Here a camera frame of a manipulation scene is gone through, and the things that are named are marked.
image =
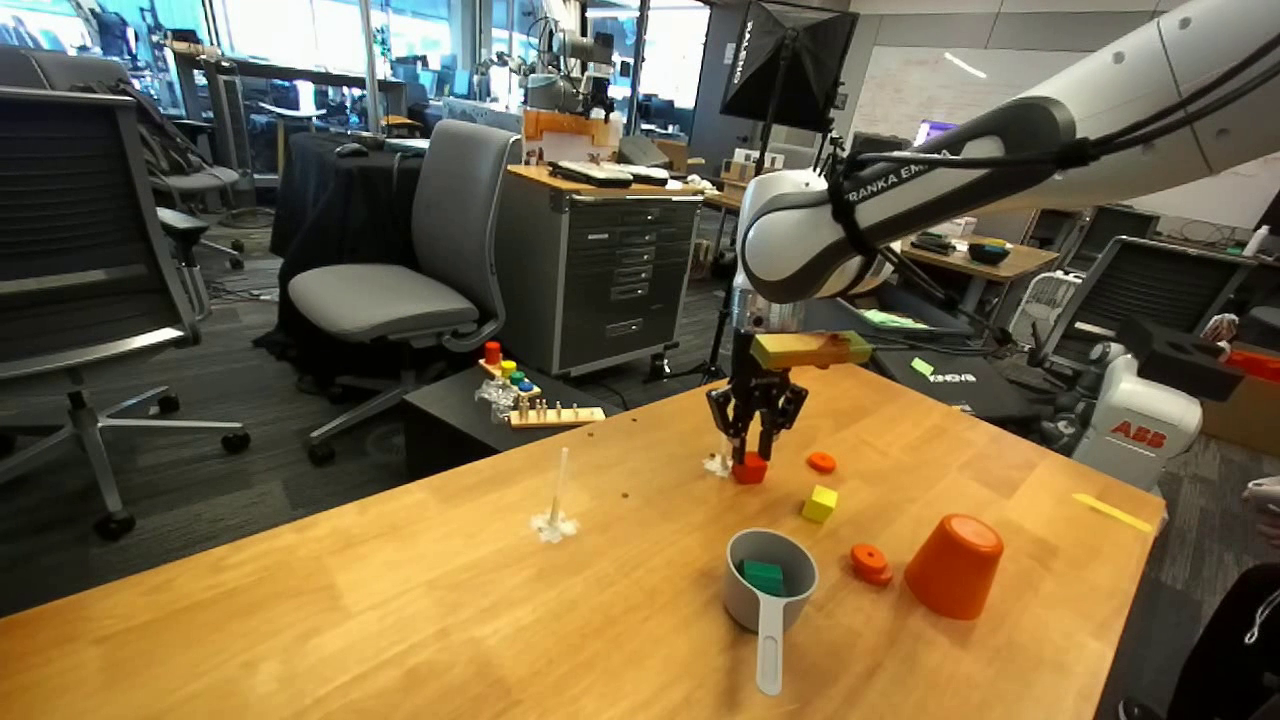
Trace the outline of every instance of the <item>drawer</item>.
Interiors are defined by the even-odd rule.
[[[694,223],[696,205],[690,199],[573,199],[573,223],[585,229],[649,229],[649,223]]]
[[[657,265],[652,275],[585,272],[564,282],[562,363],[591,363],[675,336],[686,265]]]
[[[652,266],[652,265],[690,265],[690,240],[624,240],[569,252],[569,275],[607,272],[607,266]]]

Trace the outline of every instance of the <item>ceiling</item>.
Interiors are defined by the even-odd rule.
[[[1185,0],[848,0],[852,13],[1167,13]]]

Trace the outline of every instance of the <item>gray office chair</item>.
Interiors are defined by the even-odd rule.
[[[406,351],[400,383],[310,431],[313,462],[333,460],[339,431],[397,409],[427,380],[415,369],[425,346],[482,351],[505,327],[498,212],[516,157],[522,141],[514,131],[446,121],[434,131],[412,199],[415,266],[324,265],[287,279],[287,299],[321,332],[350,345],[392,341]]]
[[[166,235],[173,240],[173,258],[177,258],[181,282],[188,293],[188,302],[191,302],[196,321],[205,321],[211,313],[211,299],[209,299],[209,282],[205,282],[205,266],[201,266],[196,248],[205,242],[209,220],[177,212],[177,207],[155,207],[155,220],[160,220]]]
[[[70,425],[0,425],[0,483],[82,445],[107,517],[131,531],[107,431],[219,431],[246,453],[239,418],[168,418],[168,389],[98,409],[89,369],[196,341],[142,167],[137,112],[121,94],[0,87],[0,383],[70,376]]]
[[[111,56],[60,56],[42,49],[0,49],[0,82],[4,87],[49,87],[49,90],[111,90],[131,94],[142,112],[145,167],[160,205],[196,217],[205,229],[233,223],[253,207],[246,190],[246,170],[209,162],[205,150],[166,121],[148,94],[131,90],[131,76]],[[233,266],[246,266],[239,240],[216,240],[205,232],[196,248],[225,257]]]

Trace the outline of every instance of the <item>box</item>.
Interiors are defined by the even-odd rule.
[[[724,189],[747,189],[747,178],[758,175],[758,159],[761,159],[758,147],[736,147],[719,175]],[[786,150],[766,150],[766,170],[777,170],[777,167],[786,167]]]
[[[1203,401],[1203,437],[1280,456],[1280,383],[1245,376],[1228,401]]]

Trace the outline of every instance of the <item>orange cup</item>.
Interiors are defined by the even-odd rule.
[[[997,582],[1003,538],[976,517],[952,510],[909,562],[911,596],[952,618],[976,618]]]

